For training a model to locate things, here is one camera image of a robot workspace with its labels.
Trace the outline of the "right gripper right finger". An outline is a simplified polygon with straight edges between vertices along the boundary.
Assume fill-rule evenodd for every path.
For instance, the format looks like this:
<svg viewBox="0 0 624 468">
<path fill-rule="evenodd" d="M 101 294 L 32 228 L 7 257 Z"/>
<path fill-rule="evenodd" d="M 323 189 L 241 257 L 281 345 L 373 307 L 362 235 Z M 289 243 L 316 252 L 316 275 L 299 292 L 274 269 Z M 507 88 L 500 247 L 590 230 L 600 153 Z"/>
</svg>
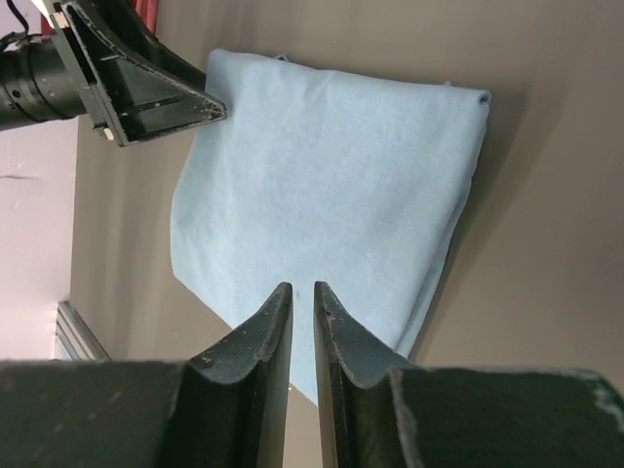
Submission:
<svg viewBox="0 0 624 468">
<path fill-rule="evenodd" d="M 327 467 L 619 467 L 623 400 L 600 374 L 422 368 L 314 288 Z"/>
</svg>

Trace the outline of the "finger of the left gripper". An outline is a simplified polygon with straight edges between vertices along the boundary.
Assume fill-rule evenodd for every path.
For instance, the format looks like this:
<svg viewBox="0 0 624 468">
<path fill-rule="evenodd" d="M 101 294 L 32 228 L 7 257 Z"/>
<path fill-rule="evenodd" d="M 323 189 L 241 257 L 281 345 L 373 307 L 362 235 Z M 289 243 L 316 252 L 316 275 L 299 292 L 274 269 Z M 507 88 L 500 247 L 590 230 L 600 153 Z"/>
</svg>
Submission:
<svg viewBox="0 0 624 468">
<path fill-rule="evenodd" d="M 120 146 L 222 121 L 224 103 L 196 91 L 122 43 L 102 1 L 55 1 L 53 42 L 97 130 Z"/>
<path fill-rule="evenodd" d="M 101 2 L 101 15 L 123 44 L 177 81 L 203 92 L 206 74 L 173 53 L 150 32 L 137 14 L 133 1 Z"/>
</svg>

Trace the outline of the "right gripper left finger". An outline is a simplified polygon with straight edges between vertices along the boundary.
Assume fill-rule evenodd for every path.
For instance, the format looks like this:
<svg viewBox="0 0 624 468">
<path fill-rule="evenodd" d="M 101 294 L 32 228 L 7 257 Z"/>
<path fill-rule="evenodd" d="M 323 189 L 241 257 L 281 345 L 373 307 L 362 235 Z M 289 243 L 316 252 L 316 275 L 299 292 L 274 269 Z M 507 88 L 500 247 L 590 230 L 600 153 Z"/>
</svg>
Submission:
<svg viewBox="0 0 624 468">
<path fill-rule="evenodd" d="M 293 289 L 186 361 L 1 365 L 5 467 L 278 467 Z"/>
</svg>

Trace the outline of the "blue t shirt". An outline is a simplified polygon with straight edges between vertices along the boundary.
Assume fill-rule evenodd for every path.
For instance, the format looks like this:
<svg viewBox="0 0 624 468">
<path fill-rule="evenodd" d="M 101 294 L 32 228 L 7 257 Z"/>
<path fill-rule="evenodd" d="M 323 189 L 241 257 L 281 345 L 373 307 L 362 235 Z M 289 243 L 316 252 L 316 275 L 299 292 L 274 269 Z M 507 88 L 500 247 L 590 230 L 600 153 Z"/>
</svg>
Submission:
<svg viewBox="0 0 624 468">
<path fill-rule="evenodd" d="M 313 290 L 402 356 L 438 287 L 487 129 L 483 90 L 216 49 L 173 197 L 175 277 L 228 326 L 292 285 L 290 379 L 317 397 Z"/>
</svg>

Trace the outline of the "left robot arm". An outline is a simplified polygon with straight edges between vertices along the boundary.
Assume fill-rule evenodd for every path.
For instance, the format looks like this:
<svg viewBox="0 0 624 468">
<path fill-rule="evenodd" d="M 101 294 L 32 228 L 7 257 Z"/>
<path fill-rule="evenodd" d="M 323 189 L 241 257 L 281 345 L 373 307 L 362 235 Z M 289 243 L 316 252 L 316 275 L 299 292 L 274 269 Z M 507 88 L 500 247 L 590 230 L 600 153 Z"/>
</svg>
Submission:
<svg viewBox="0 0 624 468">
<path fill-rule="evenodd" d="M 130 1 L 47 1 L 48 35 L 1 39 L 1 128 L 87 114 L 120 146 L 225 120 L 206 75 L 164 46 Z"/>
</svg>

